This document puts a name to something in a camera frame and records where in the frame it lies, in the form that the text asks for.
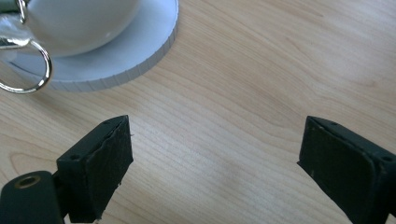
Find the white cup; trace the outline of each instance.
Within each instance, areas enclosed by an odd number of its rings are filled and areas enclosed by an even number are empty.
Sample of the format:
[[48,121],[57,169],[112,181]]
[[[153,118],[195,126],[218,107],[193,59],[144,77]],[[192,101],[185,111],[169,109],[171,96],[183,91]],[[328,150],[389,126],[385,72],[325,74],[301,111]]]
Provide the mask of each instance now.
[[139,5],[140,0],[30,0],[24,25],[49,55],[70,56],[119,35]]

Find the white saucer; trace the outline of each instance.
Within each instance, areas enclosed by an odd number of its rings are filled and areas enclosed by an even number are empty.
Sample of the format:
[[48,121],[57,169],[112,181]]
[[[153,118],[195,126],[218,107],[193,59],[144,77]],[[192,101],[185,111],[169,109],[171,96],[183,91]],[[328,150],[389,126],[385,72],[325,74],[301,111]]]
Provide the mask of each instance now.
[[[99,91],[128,82],[153,67],[177,34],[178,0],[143,0],[132,23],[110,43],[88,53],[54,58],[48,88]],[[28,79],[42,77],[42,58],[20,54],[11,67]]]

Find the wood grain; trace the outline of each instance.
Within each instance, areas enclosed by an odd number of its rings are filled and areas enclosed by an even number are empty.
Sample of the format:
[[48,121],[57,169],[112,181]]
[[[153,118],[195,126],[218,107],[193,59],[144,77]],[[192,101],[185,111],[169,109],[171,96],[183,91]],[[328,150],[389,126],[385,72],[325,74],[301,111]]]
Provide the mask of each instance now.
[[296,164],[304,120],[396,153],[396,2],[179,3],[174,46],[134,81],[0,92],[0,183],[54,172],[95,125],[128,114],[135,161],[100,223],[350,223]]

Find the black plastic part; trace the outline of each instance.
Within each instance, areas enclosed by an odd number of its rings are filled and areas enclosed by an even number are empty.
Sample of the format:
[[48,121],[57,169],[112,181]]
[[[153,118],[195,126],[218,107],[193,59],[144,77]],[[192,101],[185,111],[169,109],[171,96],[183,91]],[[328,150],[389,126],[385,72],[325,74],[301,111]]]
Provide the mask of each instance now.
[[308,117],[298,164],[353,223],[396,214],[396,156],[347,128]]
[[63,224],[51,173],[39,171],[21,175],[4,185],[0,223]]
[[61,195],[69,195],[62,210],[72,222],[101,218],[133,161],[131,148],[128,116],[121,116],[98,125],[57,160],[55,179],[66,187]]

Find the wooden table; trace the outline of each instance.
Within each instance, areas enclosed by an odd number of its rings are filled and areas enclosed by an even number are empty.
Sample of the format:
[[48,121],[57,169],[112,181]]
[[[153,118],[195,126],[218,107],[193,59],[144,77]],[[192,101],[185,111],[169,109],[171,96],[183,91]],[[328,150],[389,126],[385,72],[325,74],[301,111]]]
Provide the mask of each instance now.
[[[106,91],[0,92],[0,184],[130,117],[101,223],[350,223],[297,164],[307,115],[396,153],[396,2],[180,0],[174,46]],[[390,217],[388,223],[396,223]]]

